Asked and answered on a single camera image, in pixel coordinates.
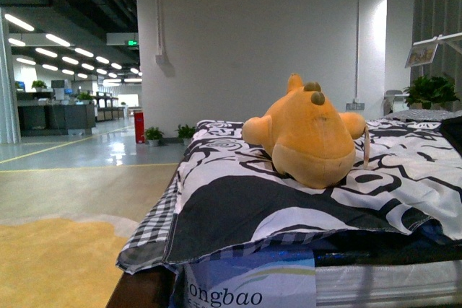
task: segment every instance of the black and white bedspread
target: black and white bedspread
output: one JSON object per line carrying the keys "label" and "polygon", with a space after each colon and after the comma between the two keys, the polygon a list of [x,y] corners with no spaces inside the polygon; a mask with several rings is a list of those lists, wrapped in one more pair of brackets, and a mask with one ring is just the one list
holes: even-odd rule
{"label": "black and white bedspread", "polygon": [[462,158],[440,122],[369,121],[370,162],[316,190],[277,173],[242,123],[203,120],[172,184],[118,258],[128,273],[242,256],[347,230],[411,234],[431,219],[462,239]]}

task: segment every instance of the plush toy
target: plush toy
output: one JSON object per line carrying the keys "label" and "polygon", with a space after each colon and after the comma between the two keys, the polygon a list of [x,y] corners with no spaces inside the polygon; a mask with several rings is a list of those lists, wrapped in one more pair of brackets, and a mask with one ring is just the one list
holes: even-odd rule
{"label": "plush toy", "polygon": [[321,189],[350,171],[356,154],[353,139],[365,129],[360,114],[338,113],[318,82],[303,85],[300,75],[292,74],[287,94],[263,117],[244,123],[243,138],[262,145],[279,173]]}

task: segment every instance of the yellow rug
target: yellow rug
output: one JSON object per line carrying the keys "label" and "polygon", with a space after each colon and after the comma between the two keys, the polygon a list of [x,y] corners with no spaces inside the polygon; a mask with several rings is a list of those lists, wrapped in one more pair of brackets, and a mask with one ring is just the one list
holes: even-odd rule
{"label": "yellow rug", "polygon": [[104,308],[122,274],[115,261],[127,238],[106,221],[0,225],[0,306]]}

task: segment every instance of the framed picture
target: framed picture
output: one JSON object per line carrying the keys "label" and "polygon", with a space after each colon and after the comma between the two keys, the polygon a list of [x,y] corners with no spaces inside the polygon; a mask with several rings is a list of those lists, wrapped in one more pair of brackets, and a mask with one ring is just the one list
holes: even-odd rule
{"label": "framed picture", "polygon": [[412,46],[407,57],[405,68],[432,63],[437,47],[437,43]]}

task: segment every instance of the shiny tiled floor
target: shiny tiled floor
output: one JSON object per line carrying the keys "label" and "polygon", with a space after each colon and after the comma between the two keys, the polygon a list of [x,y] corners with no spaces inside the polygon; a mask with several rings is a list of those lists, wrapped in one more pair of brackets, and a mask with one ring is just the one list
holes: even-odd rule
{"label": "shiny tiled floor", "polygon": [[0,171],[178,163],[185,151],[182,144],[136,144],[133,118],[97,123],[92,132],[0,145]]}
{"label": "shiny tiled floor", "polygon": [[165,191],[182,144],[136,144],[134,120],[97,123],[92,135],[24,137],[0,145],[0,221],[106,214],[141,221]]}

